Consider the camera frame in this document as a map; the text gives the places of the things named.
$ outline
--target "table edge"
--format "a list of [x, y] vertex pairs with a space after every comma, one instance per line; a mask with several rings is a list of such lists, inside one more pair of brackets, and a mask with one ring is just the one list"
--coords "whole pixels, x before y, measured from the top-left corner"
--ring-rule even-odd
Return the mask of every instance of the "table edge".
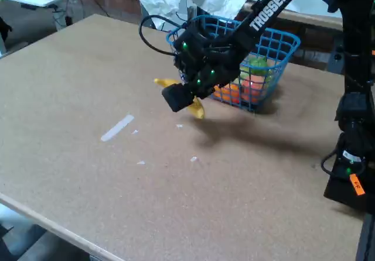
[[33, 222], [46, 229], [47, 231], [55, 234], [56, 236], [66, 240], [67, 242], [73, 244], [74, 246], [86, 251], [87, 253], [99, 258], [102, 261], [124, 261], [113, 255], [112, 253], [106, 251], [103, 248], [89, 242], [88, 240], [76, 235], [75, 233], [69, 231], [68, 229], [60, 226], [59, 224], [47, 219], [43, 215], [38, 214], [27, 206], [13, 200], [12, 198], [0, 193], [0, 203], [9, 207], [11, 210], [30, 218]]

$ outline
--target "floor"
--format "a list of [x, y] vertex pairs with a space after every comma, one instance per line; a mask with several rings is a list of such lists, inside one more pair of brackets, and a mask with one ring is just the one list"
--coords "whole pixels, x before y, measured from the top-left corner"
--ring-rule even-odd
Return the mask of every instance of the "floor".
[[13, 28], [5, 42], [7, 49], [20, 42], [33, 43], [56, 31], [51, 9], [32, 11], [16, 2], [1, 1], [0, 15]]

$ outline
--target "cork board surface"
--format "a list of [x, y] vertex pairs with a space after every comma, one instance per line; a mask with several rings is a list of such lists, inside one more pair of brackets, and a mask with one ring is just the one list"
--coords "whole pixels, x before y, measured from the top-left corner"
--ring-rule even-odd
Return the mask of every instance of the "cork board surface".
[[263, 114], [207, 99], [197, 121], [153, 83], [177, 76], [97, 15], [0, 60], [0, 201], [104, 260], [354, 260], [362, 218], [318, 166], [343, 79], [290, 64]]

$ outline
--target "black cable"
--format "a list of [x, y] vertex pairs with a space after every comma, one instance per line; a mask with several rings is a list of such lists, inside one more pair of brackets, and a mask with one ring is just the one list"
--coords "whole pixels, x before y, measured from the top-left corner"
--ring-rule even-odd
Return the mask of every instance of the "black cable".
[[97, 0], [93, 0], [93, 1], [97, 4], [97, 6], [99, 6], [99, 8], [105, 13], [105, 15], [107, 15], [107, 17], [111, 18], [108, 12], [105, 11], [105, 9], [100, 5], [100, 3], [97, 2]]
[[82, 19], [84, 19], [86, 17], [86, 12], [84, 10], [83, 0], [80, 0], [80, 2], [81, 2], [81, 8], [82, 8]]
[[176, 16], [177, 16], [177, 18], [180, 19], [181, 21], [187, 22], [187, 20], [182, 19], [182, 18], [178, 15], [177, 12], [176, 12]]
[[161, 49], [157, 49], [155, 46], [153, 46], [152, 44], [150, 44], [146, 38], [144, 37], [143, 35], [143, 32], [142, 32], [142, 28], [143, 28], [143, 25], [145, 24], [146, 21], [152, 19], [152, 18], [158, 18], [158, 19], [162, 19], [164, 20], [165, 22], [171, 24], [171, 25], [174, 25], [176, 26], [177, 28], [182, 28], [181, 25], [178, 25], [177, 23], [169, 20], [168, 18], [165, 18], [164, 16], [161, 16], [161, 15], [148, 15], [146, 17], [143, 18], [143, 20], [141, 21], [141, 23], [139, 24], [139, 29], [138, 29], [138, 33], [139, 33], [139, 36], [141, 37], [141, 39], [143, 40], [143, 42], [151, 49], [153, 49], [154, 51], [157, 51], [158, 53], [162, 53], [162, 54], [165, 54], [165, 55], [170, 55], [170, 56], [175, 56], [176, 54], [173, 53], [173, 52], [168, 52], [168, 51], [164, 51], [164, 50], [161, 50]]
[[[337, 148], [335, 148], [332, 152], [330, 152], [327, 156], [325, 156], [322, 159], [321, 168], [322, 168], [322, 170], [325, 173], [327, 173], [328, 175], [330, 175], [332, 177], [336, 177], [336, 178], [341, 178], [341, 179], [347, 180], [348, 177], [339, 176], [339, 175], [333, 173], [331, 170], [326, 169], [326, 167], [324, 166], [325, 162], [327, 160], [329, 160], [331, 157], [333, 157], [337, 152], [338, 152], [338, 150], [337, 150]], [[366, 164], [365, 164], [364, 159], [363, 159], [363, 160], [361, 160], [361, 169], [356, 173], [356, 175], [360, 176], [365, 171], [365, 169], [366, 169]]]
[[[68, 4], [69, 4], [69, 0], [66, 0], [65, 10], [62, 10], [62, 12], [63, 12], [62, 16], [60, 16], [59, 18], [55, 18], [54, 16], [52, 16], [53, 20], [54, 20], [57, 24], [59, 24], [59, 26], [60, 26], [61, 28], [65, 28], [66, 26], [61, 25], [60, 22], [59, 22], [58, 20], [60, 20], [62, 17], [65, 17], [65, 16], [66, 16], [66, 12], [67, 12], [67, 10], [68, 10]], [[57, 8], [56, 8], [56, 6], [55, 6], [54, 11], [53, 11], [52, 13], [59, 13], [59, 12], [61, 12], [61, 11], [57, 11]]]

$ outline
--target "wall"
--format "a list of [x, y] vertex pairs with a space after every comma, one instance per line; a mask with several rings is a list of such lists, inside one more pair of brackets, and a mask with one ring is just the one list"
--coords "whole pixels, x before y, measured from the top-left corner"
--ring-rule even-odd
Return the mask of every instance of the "wall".
[[104, 12], [98, 7], [98, 3], [114, 18], [127, 20], [127, 18], [132, 16], [136, 18], [140, 18], [141, 16], [141, 4], [139, 0], [95, 0], [97, 3], [94, 0], [73, 1], [76, 8], [81, 6], [82, 1], [84, 9], [88, 10], [87, 13], [92, 13], [91, 11], [93, 11], [103, 14]]

